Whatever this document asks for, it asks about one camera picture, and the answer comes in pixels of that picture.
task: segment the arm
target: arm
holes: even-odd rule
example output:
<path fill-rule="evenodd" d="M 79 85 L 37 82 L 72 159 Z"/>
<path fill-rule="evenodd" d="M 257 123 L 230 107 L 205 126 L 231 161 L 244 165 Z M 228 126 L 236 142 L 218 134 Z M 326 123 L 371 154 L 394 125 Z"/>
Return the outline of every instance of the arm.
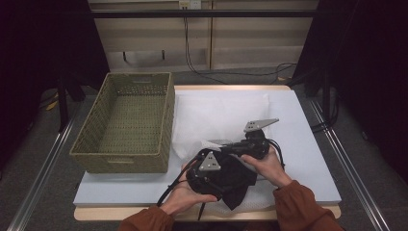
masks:
<path fill-rule="evenodd" d="M 168 196 L 166 202 L 159 208 L 152 206 L 126 219 L 119 226 L 119 231 L 168 231 L 173 226 L 173 217 L 188 210 L 197 203 L 216 202 L 217 198 L 209 194 L 194 192 L 186 182 L 186 174 L 180 178 L 180 183 Z"/>
<path fill-rule="evenodd" d="M 276 214 L 282 231 L 284 230 L 343 230 L 330 210 L 321 208 L 315 195 L 300 185 L 283 170 L 273 147 L 262 160 L 248 155 L 242 159 L 255 166 L 259 174 L 279 189 L 274 191 Z"/>

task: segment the brown sleeve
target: brown sleeve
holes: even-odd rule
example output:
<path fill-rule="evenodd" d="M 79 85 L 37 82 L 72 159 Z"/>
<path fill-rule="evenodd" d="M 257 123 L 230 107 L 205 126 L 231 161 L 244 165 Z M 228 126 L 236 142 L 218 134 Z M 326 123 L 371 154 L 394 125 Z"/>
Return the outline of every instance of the brown sleeve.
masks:
<path fill-rule="evenodd" d="M 157 206 L 144 209 L 124 219 L 118 231 L 169 231 L 174 219 Z"/>
<path fill-rule="evenodd" d="M 292 181 L 290 185 L 273 192 L 276 214 L 282 231 L 286 230 L 343 230 L 333 213 L 321 208 L 313 192 Z"/>

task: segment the green wicker basket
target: green wicker basket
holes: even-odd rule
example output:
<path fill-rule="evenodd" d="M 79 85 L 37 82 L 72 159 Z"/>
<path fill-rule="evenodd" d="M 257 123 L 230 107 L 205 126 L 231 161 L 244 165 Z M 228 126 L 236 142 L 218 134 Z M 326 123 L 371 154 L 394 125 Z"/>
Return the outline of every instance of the green wicker basket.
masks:
<path fill-rule="evenodd" d="M 70 155 L 89 173 L 167 172 L 171 73 L 109 73 Z"/>

